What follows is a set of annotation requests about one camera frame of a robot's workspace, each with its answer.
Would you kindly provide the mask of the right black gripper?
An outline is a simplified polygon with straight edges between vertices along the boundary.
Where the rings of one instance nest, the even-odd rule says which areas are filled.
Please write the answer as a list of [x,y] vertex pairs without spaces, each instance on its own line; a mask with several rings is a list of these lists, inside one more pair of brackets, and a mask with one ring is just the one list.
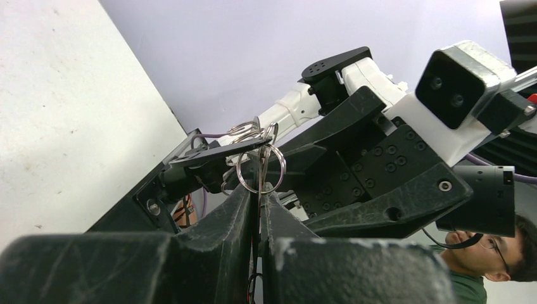
[[364,128],[385,107],[363,86],[281,146],[316,235],[404,239],[472,198],[470,185],[409,125],[387,135]]

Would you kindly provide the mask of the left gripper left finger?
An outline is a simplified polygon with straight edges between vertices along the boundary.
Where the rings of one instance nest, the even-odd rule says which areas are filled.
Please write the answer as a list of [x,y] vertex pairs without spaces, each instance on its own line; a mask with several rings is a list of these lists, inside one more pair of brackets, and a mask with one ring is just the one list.
[[205,218],[174,237],[170,275],[176,303],[245,303],[252,212],[250,192],[239,186]]

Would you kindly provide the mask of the key with black tag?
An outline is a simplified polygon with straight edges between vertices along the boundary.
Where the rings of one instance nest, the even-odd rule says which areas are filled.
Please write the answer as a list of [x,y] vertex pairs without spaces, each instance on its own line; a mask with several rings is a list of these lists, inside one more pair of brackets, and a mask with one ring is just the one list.
[[271,138],[263,139],[260,137],[249,139],[235,144],[196,152],[191,155],[184,155],[175,160],[170,160],[168,164],[177,165],[179,168],[182,168],[195,167],[214,160],[225,160],[228,156],[238,155],[262,147],[268,144],[270,140]]

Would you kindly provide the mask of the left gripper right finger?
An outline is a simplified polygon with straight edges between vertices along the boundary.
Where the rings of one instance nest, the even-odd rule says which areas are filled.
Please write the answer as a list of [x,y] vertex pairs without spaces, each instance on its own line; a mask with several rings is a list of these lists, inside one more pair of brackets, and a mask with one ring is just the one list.
[[315,261],[327,240],[307,228],[275,191],[262,198],[262,281],[265,303],[327,303],[323,271]]

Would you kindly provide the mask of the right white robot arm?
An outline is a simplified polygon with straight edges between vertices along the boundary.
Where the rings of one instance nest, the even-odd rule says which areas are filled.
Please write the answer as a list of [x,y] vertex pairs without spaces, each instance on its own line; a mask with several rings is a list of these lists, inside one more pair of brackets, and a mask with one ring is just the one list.
[[264,113],[283,137],[293,123],[320,120],[272,155],[265,181],[293,191],[305,225],[335,238],[404,238],[467,201],[469,185],[413,127],[384,115],[367,47],[312,63],[279,101],[287,115]]

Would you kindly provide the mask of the metal keyring disc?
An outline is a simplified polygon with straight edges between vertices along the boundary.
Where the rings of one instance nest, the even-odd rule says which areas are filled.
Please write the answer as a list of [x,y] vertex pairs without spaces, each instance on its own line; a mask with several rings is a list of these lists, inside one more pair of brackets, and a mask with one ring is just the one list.
[[[273,122],[264,129],[260,123],[260,119],[255,116],[252,120],[241,123],[229,129],[227,135],[232,138],[231,144],[239,144],[253,139],[267,139],[276,141],[278,133],[278,124]],[[248,285],[246,288],[246,303],[255,302],[255,286],[256,279],[262,275],[257,272],[259,245],[260,245],[260,217],[261,204],[263,195],[271,193],[275,189],[264,190],[265,176],[267,174],[268,159],[273,152],[281,163],[281,174],[286,171],[286,161],[282,153],[272,144],[265,143],[259,148],[252,149],[238,155],[232,155],[227,158],[229,165],[234,165],[234,168],[229,169],[223,175],[223,183],[221,185],[222,192],[227,197],[232,197],[232,192],[228,193],[227,185],[230,183],[227,179],[236,174],[239,180],[238,189],[241,194],[246,194],[251,200],[250,207],[250,241],[251,241],[251,258],[249,268]]]

